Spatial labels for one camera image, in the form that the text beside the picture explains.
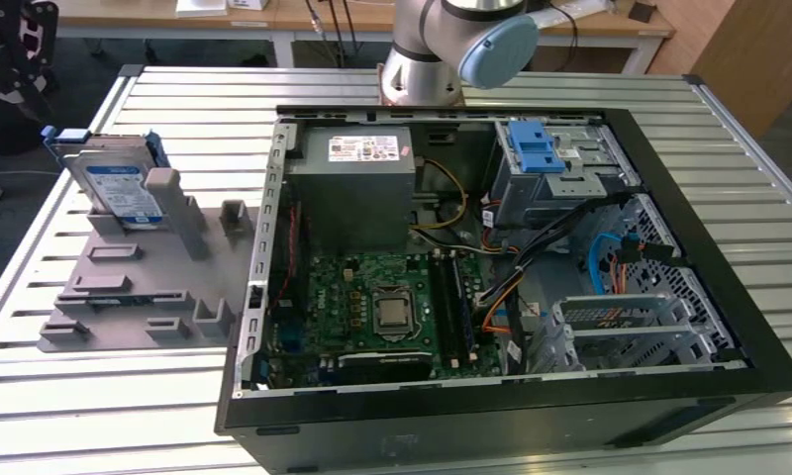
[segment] green circuit board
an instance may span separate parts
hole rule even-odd
[[[478,263],[472,255],[457,259],[466,296],[481,289]],[[315,256],[309,276],[309,307],[301,331],[302,354],[404,350],[433,354],[433,379],[500,374],[494,344],[477,346],[474,362],[452,368],[438,355],[438,334],[426,254],[355,254]],[[373,324],[374,301],[382,294],[409,295],[412,331],[382,336]],[[318,385],[311,362],[295,360],[286,371],[297,384]]]

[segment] yellow cable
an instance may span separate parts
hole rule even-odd
[[[513,289],[516,288],[516,286],[518,285],[518,283],[522,281],[522,279],[525,278],[525,276],[522,275],[516,282],[513,282],[513,284],[506,288],[506,290],[504,291],[504,293],[498,296],[498,299],[494,301],[494,303],[492,304],[492,307],[489,307],[489,312],[486,312],[486,317],[484,317],[484,323],[481,325],[482,329],[485,331],[502,331],[504,330],[500,327],[490,327],[489,326],[489,322],[492,320],[492,314],[494,313],[496,309],[498,308],[498,306],[501,305],[501,302],[504,302],[504,298],[508,296],[508,294],[513,291]]]
[[[425,161],[432,163],[440,169],[440,171],[444,172],[444,174],[449,177],[454,185],[458,187],[458,191],[461,192],[461,209],[458,210],[456,216],[450,218],[448,221],[442,223],[432,223],[429,225],[413,225],[410,227],[412,230],[438,230],[441,228],[445,228],[446,226],[450,226],[457,221],[460,221],[462,218],[462,213],[465,213],[465,191],[462,190],[461,183],[442,165],[440,165],[436,161],[430,160],[429,158],[426,158]]]

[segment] black computer chassis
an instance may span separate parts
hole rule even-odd
[[[322,117],[380,106],[279,107]],[[748,367],[488,386],[231,399],[238,329],[225,358],[214,431],[270,473],[307,473],[661,444],[724,415],[792,396],[792,359],[630,114],[616,109],[405,108],[472,116],[601,116],[638,174]]]

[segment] metal slatted table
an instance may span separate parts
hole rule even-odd
[[[201,205],[242,197],[257,206],[273,107],[374,104],[374,82],[372,70],[146,67],[117,78],[90,128],[151,128]],[[792,354],[792,185],[706,88],[680,77],[522,74],[501,89],[466,89],[465,97],[472,105],[633,113]],[[35,349],[90,230],[87,209],[63,173],[0,280],[0,474],[263,473],[211,432],[223,348]],[[792,399],[661,447],[426,469],[513,474],[582,466],[601,474],[792,473]]]

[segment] white desk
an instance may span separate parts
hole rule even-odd
[[[55,0],[59,9],[58,36],[61,38],[146,39],[146,40],[265,40],[271,42],[278,67],[295,66],[293,42],[318,41],[302,0],[270,0],[263,11],[229,9],[225,17],[175,18],[175,0]],[[626,0],[620,0],[626,10]],[[313,2],[327,36],[331,32],[329,9]],[[353,25],[360,42],[392,42],[393,8],[365,3],[349,3]],[[342,40],[349,41],[347,23],[337,8]],[[622,73],[642,74],[660,48],[672,35],[672,27],[656,17],[649,24],[634,22],[621,15],[598,13],[578,19],[580,48],[624,48],[630,55]],[[568,47],[572,41],[569,26],[546,29],[540,36],[542,47]]]

